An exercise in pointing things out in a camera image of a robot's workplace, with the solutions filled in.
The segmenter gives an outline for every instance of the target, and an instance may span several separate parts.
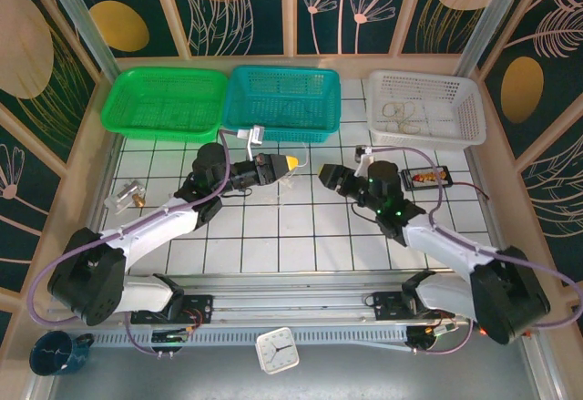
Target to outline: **black bracket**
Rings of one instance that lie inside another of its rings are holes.
[[[401,292],[375,292],[365,304],[374,308],[376,321],[410,320],[414,318],[403,301]]]
[[[168,319],[159,313],[150,311],[137,311],[131,314],[132,324],[194,324],[192,315],[199,320],[202,315],[202,323],[210,323],[212,317],[212,295],[184,295],[182,305],[172,319]]]

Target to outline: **blue mug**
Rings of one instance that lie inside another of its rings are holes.
[[[30,352],[30,368],[38,375],[62,375],[76,373],[85,365],[93,334],[82,334],[74,339],[65,332],[45,334]]]

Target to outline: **white clock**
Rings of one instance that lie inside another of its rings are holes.
[[[257,338],[255,348],[261,370],[267,374],[275,374],[300,363],[292,331],[287,327],[262,334]]]

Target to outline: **green basket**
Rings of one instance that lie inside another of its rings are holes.
[[[128,138],[207,143],[217,135],[226,93],[221,72],[135,67],[116,79],[101,122]]]

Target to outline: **table surface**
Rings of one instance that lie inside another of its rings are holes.
[[[132,266],[130,274],[168,275],[335,272],[440,269],[445,266],[424,253],[404,248],[382,236],[378,227],[354,215],[351,200],[325,189],[317,174],[324,163],[356,168],[354,146],[371,145],[366,124],[366,84],[342,82],[341,126],[322,144],[264,142],[256,151],[296,156],[305,166],[283,182],[253,188],[246,198],[223,200],[223,209],[209,225],[165,243]],[[232,161],[246,158],[245,141],[228,137]],[[102,228],[151,212],[165,203],[191,171],[200,144],[127,139],[111,189],[138,179],[146,187],[146,207],[118,215],[106,210]],[[454,182],[473,182],[463,151],[423,149],[446,165]],[[399,169],[426,167],[418,155],[386,152],[382,159]],[[435,214],[444,226],[467,238],[489,244],[486,222],[474,188],[453,186]],[[434,207],[437,190],[406,192],[426,210]],[[359,213],[372,217],[365,209]]]

